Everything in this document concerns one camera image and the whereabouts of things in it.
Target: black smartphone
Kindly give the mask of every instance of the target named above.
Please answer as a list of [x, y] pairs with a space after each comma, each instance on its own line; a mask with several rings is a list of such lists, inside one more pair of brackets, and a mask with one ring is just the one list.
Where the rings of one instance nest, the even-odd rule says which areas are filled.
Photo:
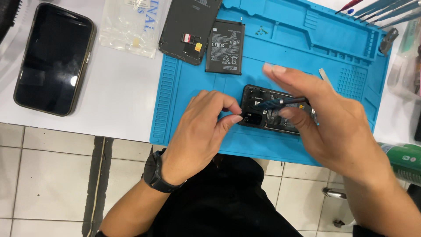
[[193, 65], [202, 62], [222, 0], [173, 0], [159, 51]]
[[[279, 92], [259, 86], [246, 85], [241, 99], [243, 120], [238, 124], [246, 127], [255, 127], [270, 131], [300, 135], [300, 132], [291, 122], [278, 115], [279, 110], [259, 108], [255, 105], [267, 100], [284, 99], [293, 97], [291, 94]], [[306, 111], [317, 124], [316, 111], [307, 103], [289, 104], [286, 107], [297, 107]]]
[[58, 116], [75, 108], [89, 63], [93, 22], [50, 3], [35, 12], [13, 98], [23, 107]]

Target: black wristwatch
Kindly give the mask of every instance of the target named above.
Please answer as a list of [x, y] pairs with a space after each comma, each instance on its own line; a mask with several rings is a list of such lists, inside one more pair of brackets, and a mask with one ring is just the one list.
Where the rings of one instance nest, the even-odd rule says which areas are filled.
[[172, 193], [183, 186], [184, 183], [178, 186], [171, 185], [165, 182], [161, 176], [162, 158], [166, 148], [162, 151], [152, 153], [148, 160], [146, 160], [145, 169], [143, 170], [142, 178], [149, 187], [156, 189], [163, 193]]

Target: phone frame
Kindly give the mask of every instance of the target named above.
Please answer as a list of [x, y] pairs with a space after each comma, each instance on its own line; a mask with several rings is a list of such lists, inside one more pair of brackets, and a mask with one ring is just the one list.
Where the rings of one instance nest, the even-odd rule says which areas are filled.
[[[21, 79], [22, 69], [23, 69], [23, 65], [24, 65], [24, 62], [25, 62], [25, 59], [26, 59], [26, 55], [27, 55], [27, 51], [28, 51], [28, 47], [29, 47], [29, 40], [32, 37], [32, 33], [33, 33], [33, 30], [34, 30], [34, 25], [35, 25], [35, 20], [37, 19], [37, 16], [38, 16], [38, 11], [39, 11], [40, 7], [41, 6], [44, 6], [44, 5], [48, 5], [48, 6], [57, 8], [57, 9], [59, 9], [61, 11], [65, 11], [65, 12], [71, 14], [71, 15], [75, 15], [75, 16], [78, 16], [80, 18], [84, 18], [84, 19], [88, 20], [88, 22], [90, 22], [90, 24], [92, 25], [91, 35], [89, 36], [88, 46], [87, 46], [86, 51], [85, 51], [85, 56], [83, 58], [83, 63], [82, 63], [82, 66], [81, 66], [81, 68], [79, 70], [79, 73], [77, 74], [77, 81], [76, 81], [76, 85], [75, 85], [75, 91], [73, 92], [72, 102], [70, 103], [70, 109], [69, 109], [69, 111], [66, 114], [57, 114], [57, 113], [52, 113], [52, 112], [41, 110], [41, 109], [32, 108], [32, 107], [29, 107], [29, 106], [26, 106], [26, 105], [22, 105], [22, 104], [20, 104], [16, 100], [16, 91], [18, 89], [19, 81]], [[77, 100], [79, 99], [79, 94], [80, 94], [80, 90], [82, 88], [83, 79], [85, 77], [86, 68], [87, 68], [87, 65], [89, 63], [89, 60], [90, 60], [90, 58], [92, 56], [91, 54], [92, 54], [92, 48], [93, 48], [93, 43], [94, 43], [95, 35], [96, 35], [96, 27], [95, 27], [95, 24], [88, 17], [82, 16], [80, 14], [77, 14], [75, 12], [72, 12], [72, 11], [69, 11], [67, 9], [61, 8], [61, 7], [56, 6], [54, 4], [51, 4], [51, 3], [41, 3], [41, 4], [39, 4], [37, 6], [36, 11], [35, 11], [34, 19], [32, 20], [31, 30], [29, 32], [28, 41], [27, 41], [27, 44], [25, 46], [25, 52], [24, 52], [24, 56], [23, 56], [23, 59], [22, 59], [22, 64], [21, 64], [21, 67], [19, 69], [18, 80], [16, 82], [15, 91], [13, 93], [13, 100], [15, 101], [15, 103], [18, 104], [19, 106], [24, 107], [24, 108], [28, 108], [28, 109], [32, 109], [32, 110], [36, 110], [36, 111], [40, 111], [40, 112], [44, 112], [44, 113], [49, 113], [49, 114], [53, 114], [53, 115], [60, 116], [60, 117], [64, 117], [64, 116], [67, 116], [67, 115], [73, 113], [75, 111], [75, 109], [76, 109]]]

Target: hand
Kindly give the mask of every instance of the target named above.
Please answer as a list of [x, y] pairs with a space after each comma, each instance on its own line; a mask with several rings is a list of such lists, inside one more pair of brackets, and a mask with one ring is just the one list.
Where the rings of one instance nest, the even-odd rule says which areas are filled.
[[393, 176], [361, 103], [340, 96], [326, 81], [299, 70], [265, 64], [263, 72], [293, 96], [309, 99], [319, 126], [299, 108], [284, 108], [280, 115], [300, 131], [305, 149], [319, 163], [362, 185], [378, 185], [378, 179]]
[[[221, 111], [231, 111], [218, 121]], [[201, 91], [190, 100], [163, 154], [163, 180], [180, 185], [203, 170], [218, 153], [228, 130], [242, 120], [235, 98], [217, 91]]]

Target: battery label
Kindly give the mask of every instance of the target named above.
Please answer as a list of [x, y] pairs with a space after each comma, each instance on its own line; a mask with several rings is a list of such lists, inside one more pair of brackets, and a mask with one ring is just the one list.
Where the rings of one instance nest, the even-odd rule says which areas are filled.
[[209, 38], [206, 71], [241, 75], [245, 26], [217, 20]]

